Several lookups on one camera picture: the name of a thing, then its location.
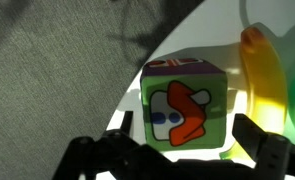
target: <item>yellow plastic object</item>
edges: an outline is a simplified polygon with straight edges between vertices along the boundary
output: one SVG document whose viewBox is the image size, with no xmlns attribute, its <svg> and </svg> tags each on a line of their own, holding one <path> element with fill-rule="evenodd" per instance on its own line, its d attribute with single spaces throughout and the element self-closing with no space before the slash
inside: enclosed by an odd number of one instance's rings
<svg viewBox="0 0 295 180">
<path fill-rule="evenodd" d="M 247 116 L 263 130 L 282 134 L 287 86 L 275 49 L 256 27 L 250 27 L 241 34 L 240 54 L 249 84 Z M 221 157 L 249 159 L 237 142 Z"/>
</svg>

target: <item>purple cube top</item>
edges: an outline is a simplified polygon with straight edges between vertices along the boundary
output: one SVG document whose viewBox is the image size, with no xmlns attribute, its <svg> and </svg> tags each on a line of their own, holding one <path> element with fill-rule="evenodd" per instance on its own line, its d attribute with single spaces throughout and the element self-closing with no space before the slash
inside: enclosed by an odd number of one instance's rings
<svg viewBox="0 0 295 180">
<path fill-rule="evenodd" d="M 195 58 L 153 60 L 145 64 L 141 79 L 146 76 L 170 76 L 225 73 L 208 61 Z"/>
</svg>

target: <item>toy cube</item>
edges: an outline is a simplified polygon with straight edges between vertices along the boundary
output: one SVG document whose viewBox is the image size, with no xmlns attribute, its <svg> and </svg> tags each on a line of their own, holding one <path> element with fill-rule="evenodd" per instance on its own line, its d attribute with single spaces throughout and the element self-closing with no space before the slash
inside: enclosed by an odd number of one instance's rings
<svg viewBox="0 0 295 180">
<path fill-rule="evenodd" d="M 201 59 L 155 60 L 140 83 L 147 144 L 159 151 L 223 146 L 225 72 Z"/>
</svg>

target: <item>gray fabric surface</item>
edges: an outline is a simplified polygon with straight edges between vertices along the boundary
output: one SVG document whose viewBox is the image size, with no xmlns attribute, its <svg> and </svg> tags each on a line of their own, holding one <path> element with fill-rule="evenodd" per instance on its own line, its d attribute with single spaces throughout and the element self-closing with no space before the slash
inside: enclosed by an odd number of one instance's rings
<svg viewBox="0 0 295 180">
<path fill-rule="evenodd" d="M 72 138 L 98 139 L 199 2 L 0 0 L 0 179 L 50 179 Z"/>
</svg>

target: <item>white surface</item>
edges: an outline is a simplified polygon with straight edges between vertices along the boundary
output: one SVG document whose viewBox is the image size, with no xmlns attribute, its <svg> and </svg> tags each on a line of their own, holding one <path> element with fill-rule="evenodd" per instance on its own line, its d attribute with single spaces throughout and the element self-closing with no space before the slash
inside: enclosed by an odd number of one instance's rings
<svg viewBox="0 0 295 180">
<path fill-rule="evenodd" d="M 173 161 L 179 158 L 218 159 L 219 152 L 229 149 L 232 145 L 234 139 L 231 136 L 231 130 L 234 113 L 244 113 L 247 104 L 246 81 L 238 56 L 237 43 L 240 41 L 242 30 L 256 22 L 263 23 L 281 38 L 295 26 L 295 0 L 204 1 L 148 59 L 150 61 L 164 55 L 175 58 L 206 59 L 226 71 L 229 89 L 237 90 L 236 96 L 228 97 L 228 101 L 235 101 L 235 104 L 227 115 L 227 137 L 222 148 L 165 152 L 164 155 L 167 158 Z M 119 103 L 107 129 L 119 128 L 124 111 L 134 111 L 132 138 L 143 144 L 146 141 L 140 101 L 140 75 L 141 71 Z"/>
</svg>

